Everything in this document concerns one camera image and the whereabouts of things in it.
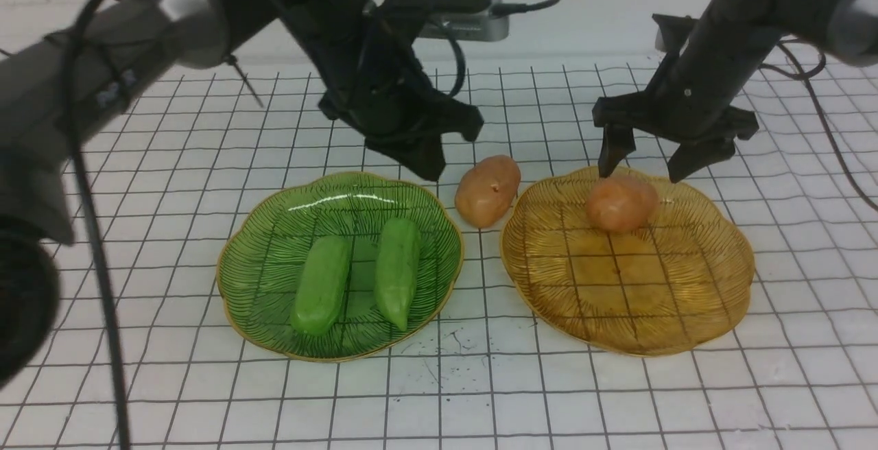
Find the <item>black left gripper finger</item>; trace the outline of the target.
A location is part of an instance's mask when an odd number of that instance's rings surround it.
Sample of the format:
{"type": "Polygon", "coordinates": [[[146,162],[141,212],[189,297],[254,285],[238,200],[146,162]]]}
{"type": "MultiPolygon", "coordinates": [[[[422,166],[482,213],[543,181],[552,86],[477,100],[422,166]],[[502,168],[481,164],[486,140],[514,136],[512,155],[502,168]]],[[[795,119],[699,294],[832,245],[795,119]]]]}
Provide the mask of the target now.
{"type": "Polygon", "coordinates": [[[436,134],[458,133],[467,143],[479,138],[485,123],[480,110],[456,99],[433,103],[432,119],[436,134]]]}
{"type": "Polygon", "coordinates": [[[439,134],[405,139],[367,139],[367,149],[388,156],[420,179],[437,182],[446,167],[439,134]]]}

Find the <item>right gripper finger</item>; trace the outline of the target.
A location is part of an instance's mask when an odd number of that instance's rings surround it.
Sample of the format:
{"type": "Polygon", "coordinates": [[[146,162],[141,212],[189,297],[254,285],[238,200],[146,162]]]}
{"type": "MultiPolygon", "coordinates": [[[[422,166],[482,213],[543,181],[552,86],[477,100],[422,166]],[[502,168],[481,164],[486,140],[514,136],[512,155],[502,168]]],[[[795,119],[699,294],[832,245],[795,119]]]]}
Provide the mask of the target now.
{"type": "Polygon", "coordinates": [[[636,149],[633,128],[617,124],[604,126],[601,153],[597,163],[600,177],[610,177],[620,163],[636,149]]]}
{"type": "Polygon", "coordinates": [[[700,140],[672,138],[678,144],[677,150],[667,162],[668,178],[678,183],[715,163],[727,161],[736,154],[734,137],[719,137],[700,140]]]}

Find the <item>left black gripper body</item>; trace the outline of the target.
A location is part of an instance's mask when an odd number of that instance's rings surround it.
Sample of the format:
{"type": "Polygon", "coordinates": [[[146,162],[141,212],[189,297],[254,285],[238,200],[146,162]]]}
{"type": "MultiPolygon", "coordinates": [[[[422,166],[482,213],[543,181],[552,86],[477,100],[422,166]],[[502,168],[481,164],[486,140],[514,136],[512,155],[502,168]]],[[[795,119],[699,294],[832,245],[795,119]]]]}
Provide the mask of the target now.
{"type": "Polygon", "coordinates": [[[455,60],[448,93],[433,85],[414,53],[413,44],[435,12],[474,12],[474,0],[385,0],[365,13],[363,41],[351,82],[326,93],[320,109],[342,119],[367,139],[405,139],[436,134],[433,103],[457,99],[464,87],[465,55],[449,32],[442,38],[455,60]]]}

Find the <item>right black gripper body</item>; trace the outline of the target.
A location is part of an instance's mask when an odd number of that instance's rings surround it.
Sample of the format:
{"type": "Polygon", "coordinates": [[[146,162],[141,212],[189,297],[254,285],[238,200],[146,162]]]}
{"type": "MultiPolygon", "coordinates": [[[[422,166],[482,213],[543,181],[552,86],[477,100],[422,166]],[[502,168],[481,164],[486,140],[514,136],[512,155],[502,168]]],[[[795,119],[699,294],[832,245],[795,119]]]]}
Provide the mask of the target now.
{"type": "Polygon", "coordinates": [[[664,58],[642,91],[600,97],[595,125],[639,129],[680,144],[749,140],[758,119],[733,100],[759,68],[759,27],[712,14],[652,18],[664,58]]]}

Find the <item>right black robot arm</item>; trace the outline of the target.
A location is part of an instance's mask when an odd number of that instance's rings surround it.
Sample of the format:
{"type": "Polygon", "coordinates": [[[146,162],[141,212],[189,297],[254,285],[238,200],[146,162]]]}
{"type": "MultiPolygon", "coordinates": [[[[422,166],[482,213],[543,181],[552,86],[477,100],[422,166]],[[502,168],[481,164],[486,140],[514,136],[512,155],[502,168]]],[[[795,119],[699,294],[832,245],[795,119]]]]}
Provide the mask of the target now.
{"type": "Polygon", "coordinates": [[[669,178],[677,183],[736,154],[737,139],[759,129],[734,97],[766,56],[793,35],[854,67],[877,60],[877,0],[711,0],[699,19],[655,14],[665,55],[643,91],[600,97],[599,175],[609,177],[636,149],[634,132],[678,144],[669,178]]]}

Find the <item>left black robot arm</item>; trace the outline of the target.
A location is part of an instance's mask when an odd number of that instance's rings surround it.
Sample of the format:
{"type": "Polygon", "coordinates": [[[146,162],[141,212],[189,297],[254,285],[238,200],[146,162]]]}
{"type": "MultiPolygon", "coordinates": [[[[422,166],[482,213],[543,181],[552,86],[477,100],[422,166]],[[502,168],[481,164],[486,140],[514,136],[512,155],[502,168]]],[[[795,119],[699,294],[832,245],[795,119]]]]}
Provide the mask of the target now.
{"type": "Polygon", "coordinates": [[[60,279],[44,239],[72,244],[62,166],[72,159],[92,207],[82,145],[174,65],[235,64],[233,53],[280,21],[326,86],[319,102],[365,147],[436,181],[441,136],[479,136],[474,106],[440,93],[415,38],[483,40],[495,0],[88,0],[74,24],[2,62],[2,384],[32,360],[58,310],[60,279]]]}

